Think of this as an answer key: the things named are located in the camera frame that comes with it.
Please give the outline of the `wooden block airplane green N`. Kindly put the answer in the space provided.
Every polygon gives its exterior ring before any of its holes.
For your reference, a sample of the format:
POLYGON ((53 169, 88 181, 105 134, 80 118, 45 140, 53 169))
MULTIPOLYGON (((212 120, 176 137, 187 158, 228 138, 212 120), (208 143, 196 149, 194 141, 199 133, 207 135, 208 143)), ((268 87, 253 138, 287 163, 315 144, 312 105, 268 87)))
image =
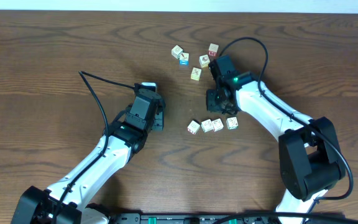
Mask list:
POLYGON ((237 129, 239 124, 236 117, 226 119, 226 125, 228 129, 237 129))

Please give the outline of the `wooden block red A side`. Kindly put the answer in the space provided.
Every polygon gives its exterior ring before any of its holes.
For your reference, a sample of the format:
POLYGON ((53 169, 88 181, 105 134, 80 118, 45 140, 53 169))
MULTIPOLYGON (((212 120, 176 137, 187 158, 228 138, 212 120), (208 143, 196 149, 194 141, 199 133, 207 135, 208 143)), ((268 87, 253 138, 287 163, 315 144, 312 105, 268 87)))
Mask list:
POLYGON ((224 125, 220 118, 212 121, 214 132, 220 131, 223 129, 224 125))

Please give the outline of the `wooden block with turtle drawing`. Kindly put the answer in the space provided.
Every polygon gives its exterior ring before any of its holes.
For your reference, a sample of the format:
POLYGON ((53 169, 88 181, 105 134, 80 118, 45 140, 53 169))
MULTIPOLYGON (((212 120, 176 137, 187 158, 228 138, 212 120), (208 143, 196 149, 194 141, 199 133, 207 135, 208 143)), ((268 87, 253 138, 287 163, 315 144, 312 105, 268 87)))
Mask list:
POLYGON ((214 126, 213 123, 210 119, 204 120, 201 122, 201 128, 203 130, 204 133, 207 133, 209 131, 213 131, 214 130, 214 126))

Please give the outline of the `wooden block red letter side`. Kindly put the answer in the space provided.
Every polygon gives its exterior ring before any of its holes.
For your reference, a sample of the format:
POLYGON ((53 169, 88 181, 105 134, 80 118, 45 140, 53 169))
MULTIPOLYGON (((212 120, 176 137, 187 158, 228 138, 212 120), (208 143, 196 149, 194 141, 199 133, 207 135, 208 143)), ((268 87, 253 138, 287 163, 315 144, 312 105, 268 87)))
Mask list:
POLYGON ((199 129, 200 129, 200 124, 195 121, 195 120, 192 120, 191 123, 188 125, 187 127, 187 130, 191 133, 191 134, 196 134, 199 129))

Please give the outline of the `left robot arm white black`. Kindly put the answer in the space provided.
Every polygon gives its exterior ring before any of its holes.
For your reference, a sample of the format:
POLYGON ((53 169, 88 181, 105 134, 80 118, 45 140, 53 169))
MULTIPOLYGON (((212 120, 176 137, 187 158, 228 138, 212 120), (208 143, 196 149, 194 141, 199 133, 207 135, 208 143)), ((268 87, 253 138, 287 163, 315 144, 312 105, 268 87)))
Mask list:
POLYGON ((165 102, 156 83, 136 84, 134 93, 134 102, 72 171, 45 190, 31 186, 21 195, 12 223, 111 223, 110 214, 90 200, 144 147, 149 132, 163 129, 165 102))

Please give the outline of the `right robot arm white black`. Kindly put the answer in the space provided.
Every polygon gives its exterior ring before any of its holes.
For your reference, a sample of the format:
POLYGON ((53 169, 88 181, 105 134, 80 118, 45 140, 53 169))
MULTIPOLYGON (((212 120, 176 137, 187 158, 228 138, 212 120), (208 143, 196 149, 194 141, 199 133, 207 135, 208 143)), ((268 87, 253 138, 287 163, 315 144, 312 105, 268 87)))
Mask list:
POLYGON ((352 175, 329 119, 313 119, 288 106, 255 74, 236 70, 227 55, 214 59, 208 67, 216 83, 206 92, 208 111, 243 111, 278 141, 286 191, 276 212, 310 213, 339 180, 352 175))

